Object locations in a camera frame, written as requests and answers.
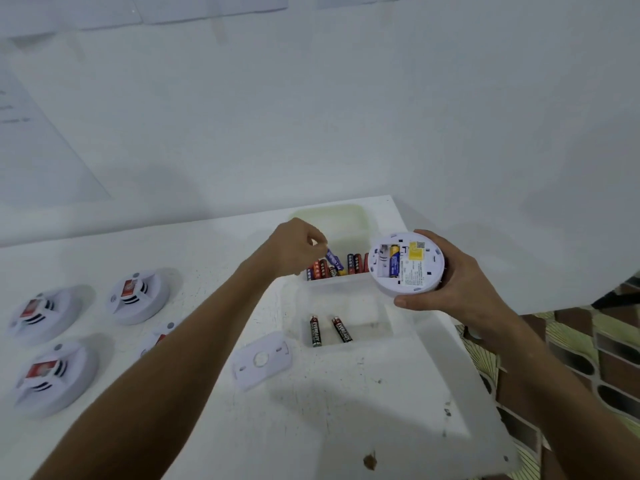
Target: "yellow sticker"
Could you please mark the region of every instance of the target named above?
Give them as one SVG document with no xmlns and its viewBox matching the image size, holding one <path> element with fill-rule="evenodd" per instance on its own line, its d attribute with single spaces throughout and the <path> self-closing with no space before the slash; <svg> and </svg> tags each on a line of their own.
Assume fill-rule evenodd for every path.
<svg viewBox="0 0 640 480">
<path fill-rule="evenodd" d="M 409 243 L 409 259 L 411 261 L 422 261 L 424 259 L 424 242 Z"/>
</svg>

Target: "white label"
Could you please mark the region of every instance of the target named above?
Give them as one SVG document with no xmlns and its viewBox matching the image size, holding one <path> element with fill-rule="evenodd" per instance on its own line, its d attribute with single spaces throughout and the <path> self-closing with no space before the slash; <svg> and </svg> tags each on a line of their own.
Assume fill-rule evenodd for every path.
<svg viewBox="0 0 640 480">
<path fill-rule="evenodd" d="M 400 283 L 404 286 L 424 286 L 422 261 L 401 259 Z"/>
</svg>

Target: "white wall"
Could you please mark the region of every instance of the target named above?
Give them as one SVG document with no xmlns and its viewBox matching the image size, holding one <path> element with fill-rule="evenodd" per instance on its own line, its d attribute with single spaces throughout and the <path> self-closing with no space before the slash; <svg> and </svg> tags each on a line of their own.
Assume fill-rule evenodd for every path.
<svg viewBox="0 0 640 480">
<path fill-rule="evenodd" d="M 390 193 L 507 295 L 594 299 L 640 267 L 639 17 L 640 0 L 290 0 L 5 42 L 114 199 L 0 207 L 0 244 Z"/>
</svg>

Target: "purple battery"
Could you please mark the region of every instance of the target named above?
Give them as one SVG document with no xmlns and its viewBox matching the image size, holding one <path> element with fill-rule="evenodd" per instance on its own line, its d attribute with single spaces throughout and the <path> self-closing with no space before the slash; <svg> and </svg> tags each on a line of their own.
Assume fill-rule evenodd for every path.
<svg viewBox="0 0 640 480">
<path fill-rule="evenodd" d="M 344 266 L 340 262 L 340 259 L 333 255 L 331 249 L 326 250 L 326 258 L 332 265 L 335 266 L 338 271 L 342 271 L 344 269 Z"/>
</svg>

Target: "white table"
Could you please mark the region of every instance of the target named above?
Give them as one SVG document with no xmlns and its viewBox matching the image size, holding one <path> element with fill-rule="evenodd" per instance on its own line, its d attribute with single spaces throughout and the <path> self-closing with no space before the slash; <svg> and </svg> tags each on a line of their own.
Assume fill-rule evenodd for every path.
<svg viewBox="0 0 640 480">
<path fill-rule="evenodd" d="M 350 202 L 364 207 L 380 233 L 405 230 L 391 197 Z M 188 315 L 293 210 L 1 249 L 5 314 L 41 290 L 80 285 L 84 310 L 60 339 L 84 338 L 98 350 L 100 370 L 66 410 L 20 419 L 6 394 L 21 364 L 42 346 L 21 348 L 0 337 L 0 476 L 32 475 L 85 407 L 134 362 L 141 338 Z M 154 268 L 171 282 L 164 309 L 135 326 L 108 320 L 104 299 L 112 284 Z M 280 295 L 290 284 L 283 278 L 269 288 L 238 346 L 283 328 Z M 166 478 L 433 480 L 515 468 L 513 446 L 446 315 L 421 317 L 416 331 L 331 353 L 295 340 L 291 348 L 292 368 L 248 392 L 236 389 L 225 366 Z M 363 458 L 374 451 L 372 472 Z"/>
</svg>

